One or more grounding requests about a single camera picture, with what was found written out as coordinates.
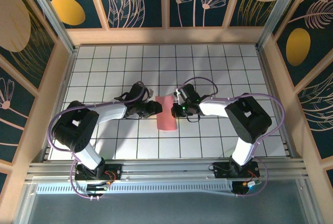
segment black grid line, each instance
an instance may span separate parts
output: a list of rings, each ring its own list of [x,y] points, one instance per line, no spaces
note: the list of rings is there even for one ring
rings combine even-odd
[[[144,56],[144,47],[142,46],[142,58],[141,58],[141,79],[140,81],[142,81],[142,70],[144,68],[144,61],[143,61],[143,56]],[[136,158],[137,158],[137,154],[139,152],[139,131],[140,131],[140,119],[137,122],[137,142],[136,142]]]
[[[243,59],[243,54],[241,53],[241,55],[242,55],[242,56],[241,56],[241,59],[242,59],[242,61],[243,61],[244,68],[246,69],[246,67],[245,67],[245,63],[244,63],[244,59]],[[246,79],[248,80],[248,83],[249,83],[249,89],[250,89],[250,92],[251,92],[250,81],[249,81],[248,73],[246,72],[246,70],[245,70],[245,74],[246,74]],[[263,146],[264,146],[264,151],[265,151],[265,154],[266,154],[266,156],[267,156],[267,151],[266,151],[266,147],[265,147],[264,140],[262,140],[262,144],[263,144]]]
[[[125,72],[123,74],[123,85],[122,85],[122,88],[121,88],[121,93],[123,94],[124,92],[124,80],[125,80]],[[114,157],[117,158],[117,146],[118,146],[118,134],[119,134],[119,125],[120,125],[120,121],[118,120],[118,127],[117,127],[117,138],[116,138],[116,147],[114,149]]]
[[[160,96],[160,46],[158,46],[158,96]],[[157,130],[158,142],[157,142],[157,158],[160,158],[160,130]]]
[[[213,72],[212,72],[212,64],[210,62],[210,54],[209,54],[209,48],[208,48],[208,56],[209,56],[209,65],[210,65],[210,72],[212,74],[212,81],[214,82],[213,80]],[[217,122],[219,123],[219,130],[220,130],[220,139],[221,139],[221,146],[222,146],[222,157],[224,157],[224,149],[223,149],[223,141],[222,141],[222,133],[221,133],[221,126],[220,126],[220,120],[219,120],[219,116],[217,116]]]
[[[193,74],[195,76],[195,72],[194,72],[194,57],[193,57],[193,48],[192,48],[192,45],[191,45],[191,51],[192,51]],[[194,86],[195,86],[195,89],[196,89],[197,88],[196,79],[193,79],[193,82],[194,82]],[[200,121],[199,121],[199,118],[198,118],[198,127],[199,127],[200,151],[201,151],[201,157],[203,157],[203,155],[202,155],[202,142],[201,142],[201,132],[200,132]]]
[[[177,48],[175,45],[175,61],[176,61],[176,83],[178,84],[178,74],[177,74]],[[181,152],[181,123],[179,121],[179,117],[178,117],[178,139],[179,139],[179,157],[182,157],[182,152]]]

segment pink sponge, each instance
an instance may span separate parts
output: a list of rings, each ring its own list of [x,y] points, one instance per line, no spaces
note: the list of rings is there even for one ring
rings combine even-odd
[[[157,114],[157,129],[177,130],[176,119],[171,115],[173,96],[155,97],[155,101],[162,105],[163,111]]]

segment metal extrusion frame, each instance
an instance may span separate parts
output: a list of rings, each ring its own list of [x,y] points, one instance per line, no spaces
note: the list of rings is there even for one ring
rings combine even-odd
[[[315,199],[311,196],[308,174],[302,159],[265,157],[270,180],[296,180],[300,199],[309,223],[321,223]],[[228,162],[228,159],[177,159],[177,160],[108,160],[107,164],[122,164],[120,180],[115,181],[106,193],[179,193],[205,192],[232,195],[232,181],[215,179],[209,165]],[[20,211],[16,223],[28,223],[37,194],[75,194],[69,183],[71,161],[32,163],[25,180]],[[258,164],[261,178],[267,178],[262,164]],[[83,190],[85,182],[77,182]]]
[[[291,0],[277,0],[276,4],[274,5],[270,16],[268,17],[264,29],[258,39],[258,48],[261,50],[265,43],[267,42],[269,36],[271,35],[272,31],[278,24],[280,18],[283,16],[285,10],[287,9]]]
[[[277,89],[274,84],[274,79],[273,79],[272,73],[271,73],[269,65],[267,63],[265,52],[263,51],[263,49],[261,49],[261,51],[257,50],[257,55],[259,57],[259,63],[261,66],[262,74],[263,74],[265,82],[266,82],[268,94],[272,95],[275,98],[279,98]],[[272,102],[273,111],[274,111],[276,120],[277,120],[277,122],[280,122],[282,119],[281,109],[277,105],[276,102],[273,102],[272,100],[271,100],[271,102]],[[282,140],[286,141],[287,147],[285,148],[285,150],[288,151],[287,156],[290,156],[291,158],[300,158],[301,156],[296,151],[296,146],[295,146],[294,142],[292,141],[292,137],[289,135],[286,124],[282,124],[279,131],[280,131]]]

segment wooden frame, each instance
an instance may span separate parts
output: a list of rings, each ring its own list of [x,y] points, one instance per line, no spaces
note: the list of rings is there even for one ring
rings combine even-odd
[[[267,62],[271,68],[271,73],[280,100],[286,109],[286,124],[295,143],[297,152],[304,159],[306,170],[308,171],[323,217],[327,223],[331,223],[333,220],[333,212],[331,211],[333,195],[327,194],[327,192],[331,191],[331,184],[328,183],[324,168],[332,166],[333,159],[332,157],[328,157],[323,160],[321,159],[308,126],[308,122],[302,110],[301,103],[298,99],[297,94],[299,90],[296,90],[293,86],[283,57],[273,39],[274,37],[271,35],[264,46],[264,52]],[[324,60],[328,62],[327,60],[332,61],[332,58],[333,57],[330,52],[328,58],[325,58]],[[320,69],[317,67],[318,66],[316,66],[309,73],[310,75],[307,77],[307,83],[310,83],[310,81],[315,78],[326,66],[323,65]]]
[[[93,0],[102,29],[67,29],[75,45],[83,44],[177,44],[177,43],[255,43],[263,27],[229,27],[237,0],[229,0],[220,27],[174,27],[169,24],[170,0],[161,0],[162,27],[110,28],[101,0]]]
[[[326,180],[327,180],[327,183],[328,183],[328,184],[331,184],[331,182],[330,182],[330,180],[329,180],[329,178],[328,178],[327,171],[328,171],[328,170],[331,170],[331,169],[333,169],[333,165],[324,168],[324,171],[325,171],[325,173],[326,173]],[[332,197],[333,197],[333,185],[332,185],[332,184],[331,184],[331,194],[332,194]]]
[[[7,169],[2,169],[2,168],[0,168],[0,173],[3,173],[3,174],[6,174],[6,175],[7,175],[6,180],[5,180],[5,183],[4,183],[4,186],[3,186],[3,188],[2,188],[2,190],[1,190],[1,192],[0,192],[0,202],[1,202],[1,201],[2,201],[2,198],[3,198],[3,195],[4,195],[3,192],[6,190],[7,185],[8,185],[8,182],[9,182],[10,171],[7,170]]]
[[[288,21],[290,20],[290,18],[292,17],[292,15],[294,14],[294,12],[296,11],[298,5],[300,4],[301,0],[295,0],[294,3],[292,4],[292,6],[290,7],[288,13],[285,16],[284,21],[281,23],[279,29],[276,31],[273,39],[275,41],[277,41],[280,38],[280,35],[282,33],[282,31],[285,29],[286,25],[288,24]]]
[[[52,28],[49,26],[46,19],[43,17],[42,12],[40,9],[36,6],[36,3],[34,0],[26,0],[29,4],[29,6],[32,8],[33,12],[36,14],[38,20],[42,23],[43,27],[53,40],[53,43],[56,45],[57,43],[57,37],[55,36]],[[50,54],[49,59],[52,56],[52,53],[54,51],[55,45],[53,47],[53,50]],[[48,64],[45,67],[43,77],[41,79],[40,85],[38,88],[36,88],[24,75],[22,75],[9,61],[7,61],[1,54],[0,54],[0,64],[3,65],[3,69],[11,75],[14,79],[16,79],[24,88],[26,88],[32,95],[35,97],[37,96],[38,92],[41,90],[41,85],[43,83],[45,74],[47,72]]]

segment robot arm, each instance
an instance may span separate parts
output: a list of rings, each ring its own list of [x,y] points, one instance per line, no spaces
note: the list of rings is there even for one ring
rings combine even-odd
[[[140,95],[142,90],[145,90],[145,93],[134,102],[131,102],[132,99]],[[100,178],[104,173],[105,161],[90,144],[95,126],[109,120],[121,119],[133,114],[147,118],[162,112],[162,105],[160,103],[148,101],[151,94],[151,91],[146,87],[136,83],[132,86],[129,93],[124,93],[115,98],[118,100],[117,104],[96,107],[94,110],[81,109],[64,113],[52,129],[53,136],[61,144],[70,149],[73,156],[83,165],[81,169],[86,170],[85,173],[88,173],[92,178]],[[83,105],[78,101],[73,101],[68,108]]]
[[[229,117],[238,135],[236,149],[229,160],[230,172],[239,175],[252,159],[256,140],[264,134],[272,124],[271,118],[261,108],[253,97],[241,98],[236,101],[220,102],[210,99],[208,95],[200,97],[193,85],[187,84],[180,90],[184,103],[175,103],[172,108],[174,117],[185,117],[193,114],[218,115]],[[162,112],[158,102],[148,101],[149,90],[143,85],[134,84],[129,93],[115,98],[119,102],[108,106],[97,107],[94,110],[81,109],[69,111],[61,116],[53,127],[54,137],[67,146],[73,156],[81,161],[81,169],[92,178],[100,178],[105,171],[104,159],[89,143],[97,124],[112,119],[121,119],[133,114],[149,117]],[[71,102],[68,108],[82,106],[78,101]]]
[[[237,135],[236,149],[230,157],[230,170],[239,174],[252,160],[256,140],[272,124],[269,115],[253,97],[240,98],[235,101],[216,101],[208,95],[200,97],[193,85],[187,84],[180,90],[184,103],[175,103],[172,108],[174,117],[193,114],[217,115],[229,117]]]

